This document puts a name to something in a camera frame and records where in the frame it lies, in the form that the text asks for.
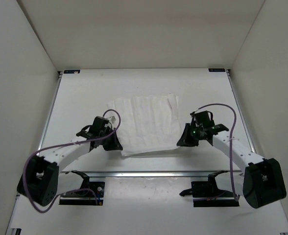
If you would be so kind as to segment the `white pleated skirt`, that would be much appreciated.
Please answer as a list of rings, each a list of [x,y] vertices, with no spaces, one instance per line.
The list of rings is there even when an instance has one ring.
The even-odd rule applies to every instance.
[[[181,137],[179,96],[151,95],[117,98],[107,104],[121,117],[117,137],[123,147],[121,155],[177,149]]]

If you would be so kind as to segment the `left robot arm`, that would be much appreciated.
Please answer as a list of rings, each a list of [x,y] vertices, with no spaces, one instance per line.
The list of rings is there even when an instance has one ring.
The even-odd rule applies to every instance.
[[[115,117],[97,116],[91,125],[84,126],[68,143],[45,147],[33,153],[24,164],[17,192],[28,198],[40,213],[44,210],[38,206],[51,208],[61,194],[91,193],[85,173],[78,170],[63,173],[63,170],[99,146],[105,151],[122,150],[114,122]]]

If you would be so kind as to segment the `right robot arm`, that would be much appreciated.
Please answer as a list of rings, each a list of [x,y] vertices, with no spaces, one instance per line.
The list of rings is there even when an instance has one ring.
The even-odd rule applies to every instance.
[[[201,201],[215,200],[225,192],[235,193],[255,209],[286,198],[281,166],[276,159],[267,159],[246,148],[225,125],[215,124],[212,112],[190,115],[192,119],[186,123],[177,146],[197,147],[200,141],[207,141],[225,154],[241,173],[235,174],[231,169],[216,171],[209,174],[206,181],[180,192],[180,196],[191,195]]]

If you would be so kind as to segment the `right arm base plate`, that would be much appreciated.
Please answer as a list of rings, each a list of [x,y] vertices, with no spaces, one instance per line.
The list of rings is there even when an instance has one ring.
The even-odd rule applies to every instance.
[[[239,207],[239,202],[233,197],[230,189],[221,190],[217,187],[216,177],[227,170],[221,170],[208,175],[207,181],[192,181],[191,188],[179,193],[181,197],[192,196],[195,208]]]

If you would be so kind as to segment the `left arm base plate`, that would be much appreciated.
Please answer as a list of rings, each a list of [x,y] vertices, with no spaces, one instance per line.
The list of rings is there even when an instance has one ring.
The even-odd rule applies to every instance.
[[[72,170],[59,176],[59,204],[67,206],[102,206],[105,191],[103,180],[91,180],[86,173]]]

